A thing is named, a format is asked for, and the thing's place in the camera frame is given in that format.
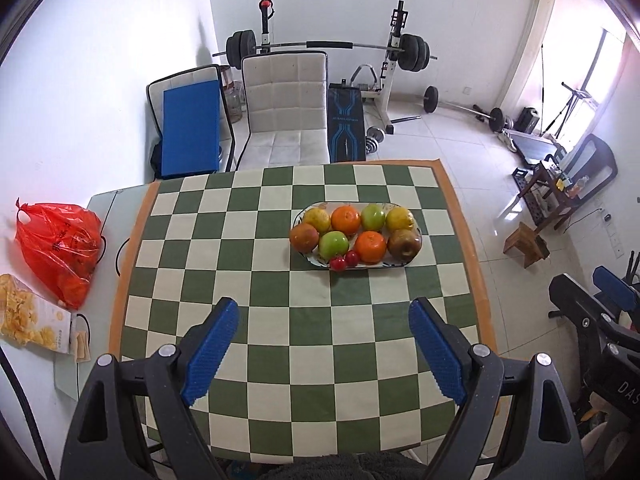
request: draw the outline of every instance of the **red plastic bag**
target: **red plastic bag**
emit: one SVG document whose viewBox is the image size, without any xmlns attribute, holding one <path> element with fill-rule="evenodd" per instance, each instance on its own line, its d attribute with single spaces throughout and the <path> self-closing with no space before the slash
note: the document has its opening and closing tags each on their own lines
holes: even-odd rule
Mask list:
<svg viewBox="0 0 640 480">
<path fill-rule="evenodd" d="M 100 219 L 79 205 L 15 203 L 15 239 L 35 275 L 64 303 L 77 310 L 89 292 L 100 256 Z"/>
</svg>

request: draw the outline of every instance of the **checkered tablecloth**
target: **checkered tablecloth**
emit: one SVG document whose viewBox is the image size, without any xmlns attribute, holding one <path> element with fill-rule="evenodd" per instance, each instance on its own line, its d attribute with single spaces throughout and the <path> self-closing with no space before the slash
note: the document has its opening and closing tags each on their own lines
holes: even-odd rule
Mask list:
<svg viewBox="0 0 640 480">
<path fill-rule="evenodd" d="M 406 267 L 329 272 L 291 250 L 306 206 L 411 209 L 422 250 Z M 164 181 L 129 285 L 122 359 L 177 343 L 220 297 L 241 323 L 209 393 L 192 408 L 213 454 L 252 462 L 410 447 L 446 433 L 442 396 L 409 330 L 430 298 L 478 341 L 476 309 L 447 203 L 431 168 L 327 165 Z M 146 434 L 159 440 L 148 399 Z"/>
</svg>

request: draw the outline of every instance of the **fruit plate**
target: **fruit plate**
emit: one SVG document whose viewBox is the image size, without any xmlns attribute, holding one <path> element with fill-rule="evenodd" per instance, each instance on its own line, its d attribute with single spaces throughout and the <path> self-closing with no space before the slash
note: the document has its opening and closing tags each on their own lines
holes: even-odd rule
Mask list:
<svg viewBox="0 0 640 480">
<path fill-rule="evenodd" d="M 313 208 L 313 207 L 319 207 L 321 209 L 325 209 L 325 211 L 327 211 L 327 213 L 329 213 L 329 216 L 331 216 L 331 213 L 334 212 L 335 209 L 339 208 L 340 206 L 343 205 L 351 205 L 354 208 L 356 208 L 359 212 L 362 212 L 362 210 L 369 205 L 371 202 L 317 202 L 315 204 L 311 204 L 309 206 L 307 206 L 306 208 L 304 208 L 300 213 L 297 214 L 297 216 L 294 218 L 291 227 L 294 227 L 300 223 L 302 223 L 302 218 L 305 215 L 305 212 L 307 212 L 309 209 Z M 377 203 L 381 208 L 382 211 L 385 212 L 385 215 L 387 213 L 389 213 L 389 211 L 391 211 L 393 208 L 398 207 L 398 204 L 389 204 L 389 203 L 382 203 L 382 202 L 378 202 Z M 420 231 L 420 228 L 418 227 L 417 223 L 414 224 L 414 231 L 418 234 L 418 236 L 420 236 L 420 238 L 422 238 L 422 232 Z M 356 242 L 356 239 L 358 238 L 358 235 L 362 232 L 362 226 L 358 229 L 358 232 L 356 234 L 354 234 L 351 237 L 347 237 L 349 240 L 349 249 L 353 249 L 353 245 Z M 385 240 L 389 240 L 389 235 L 390 232 L 389 230 L 386 228 L 386 225 L 380 230 L 380 233 L 383 235 L 383 237 L 385 237 Z M 311 253 L 300 253 L 302 254 L 308 261 L 309 263 L 311 263 L 312 265 L 315 265 L 316 267 L 324 267 L 325 269 L 329 268 L 329 261 L 325 260 L 324 258 L 322 258 L 320 256 L 320 254 L 318 253 L 318 248 L 316 247 L 313 252 Z M 385 253 L 384 258 L 382 258 L 382 261 L 376 263 L 376 264 L 372 264 L 372 265 L 367 265 L 367 264 L 363 264 L 363 263 L 359 263 L 356 267 L 347 267 L 345 270 L 353 270 L 353 269 L 375 269 L 375 268 L 386 268 L 386 267 L 404 267 L 406 263 L 402 263 L 401 261 L 397 260 L 395 257 L 393 257 L 389 251 L 387 251 Z"/>
</svg>

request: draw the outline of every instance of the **silver screw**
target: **silver screw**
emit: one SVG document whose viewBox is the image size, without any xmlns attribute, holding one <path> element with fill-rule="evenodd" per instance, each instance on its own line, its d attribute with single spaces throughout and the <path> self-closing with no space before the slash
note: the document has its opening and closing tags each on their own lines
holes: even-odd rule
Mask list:
<svg viewBox="0 0 640 480">
<path fill-rule="evenodd" d="M 538 361 L 543 366 L 549 366 L 551 364 L 551 357 L 547 354 L 538 354 L 536 355 L 536 361 Z"/>
<path fill-rule="evenodd" d="M 162 357 L 171 357 L 175 354 L 175 345 L 162 345 L 158 350 L 158 353 Z"/>
<path fill-rule="evenodd" d="M 106 365 L 110 365 L 111 361 L 113 361 L 113 357 L 111 357 L 110 354 L 102 354 L 100 357 L 98 357 L 98 366 L 106 366 Z"/>
<path fill-rule="evenodd" d="M 491 353 L 488 346 L 485 345 L 474 345 L 474 354 L 478 357 L 487 357 Z"/>
</svg>

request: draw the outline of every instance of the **wooden stool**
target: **wooden stool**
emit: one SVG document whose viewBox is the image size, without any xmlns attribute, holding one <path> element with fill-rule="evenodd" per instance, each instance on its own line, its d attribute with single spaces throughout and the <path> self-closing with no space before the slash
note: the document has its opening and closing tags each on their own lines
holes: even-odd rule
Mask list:
<svg viewBox="0 0 640 480">
<path fill-rule="evenodd" d="M 544 260 L 549 256 L 546 242 L 536 234 L 528 225 L 520 222 L 518 228 L 504 241 L 503 253 L 511 248 L 516 248 L 524 254 L 524 268 L 538 260 Z"/>
</svg>

